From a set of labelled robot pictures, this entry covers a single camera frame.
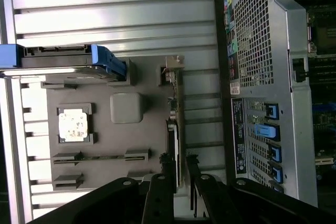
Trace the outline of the black rear case label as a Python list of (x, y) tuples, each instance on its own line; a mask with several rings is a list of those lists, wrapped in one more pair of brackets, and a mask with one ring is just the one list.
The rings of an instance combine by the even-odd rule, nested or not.
[(247, 178), (244, 101), (232, 98), (232, 119), (236, 177)]

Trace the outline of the grey plastic parts rack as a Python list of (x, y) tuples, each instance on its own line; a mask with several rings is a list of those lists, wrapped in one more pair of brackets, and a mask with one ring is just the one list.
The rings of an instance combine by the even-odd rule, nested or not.
[[(140, 179), (161, 170), (173, 94), (162, 75), (165, 57), (122, 58), (127, 77), (121, 81), (84, 74), (46, 78), (54, 190), (93, 189), (118, 177)], [(60, 138), (59, 115), (80, 112), (87, 115), (88, 136), (75, 142)]]

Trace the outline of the silver CPU chip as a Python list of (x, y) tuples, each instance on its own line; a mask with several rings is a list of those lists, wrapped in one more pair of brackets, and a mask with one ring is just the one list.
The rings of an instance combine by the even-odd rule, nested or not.
[(82, 141), (88, 136), (87, 115), (80, 113), (61, 113), (59, 115), (59, 136), (66, 141)]

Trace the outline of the green motherboard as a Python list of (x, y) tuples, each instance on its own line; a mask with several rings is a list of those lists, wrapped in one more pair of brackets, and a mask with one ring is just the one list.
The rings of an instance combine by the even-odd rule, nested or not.
[(336, 184), (336, 55), (309, 53), (313, 137), (318, 185)]

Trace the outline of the open black PC case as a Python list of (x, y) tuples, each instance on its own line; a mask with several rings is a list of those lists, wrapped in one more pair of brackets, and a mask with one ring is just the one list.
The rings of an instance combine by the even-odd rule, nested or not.
[[(318, 185), (309, 83), (307, 10), (336, 0), (214, 0), (226, 176), (236, 178), (232, 98), (244, 101), (247, 178), (271, 189), (271, 166), (283, 171), (284, 193), (316, 207), (336, 207), (336, 184)], [(265, 118), (277, 103), (279, 120)], [(280, 142), (255, 124), (280, 126)], [(282, 162), (268, 159), (268, 143)]]

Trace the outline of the hard disk with blue caddy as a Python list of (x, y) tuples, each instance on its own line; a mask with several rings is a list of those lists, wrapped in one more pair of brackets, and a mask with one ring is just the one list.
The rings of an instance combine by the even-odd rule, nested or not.
[(127, 65), (97, 44), (71, 47), (0, 45), (0, 77), (84, 74), (108, 81), (124, 80)]

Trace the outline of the CPU socket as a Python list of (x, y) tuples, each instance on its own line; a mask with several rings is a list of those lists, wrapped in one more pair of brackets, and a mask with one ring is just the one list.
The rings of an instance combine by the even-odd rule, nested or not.
[(307, 10), (308, 52), (315, 56), (336, 55), (336, 6)]

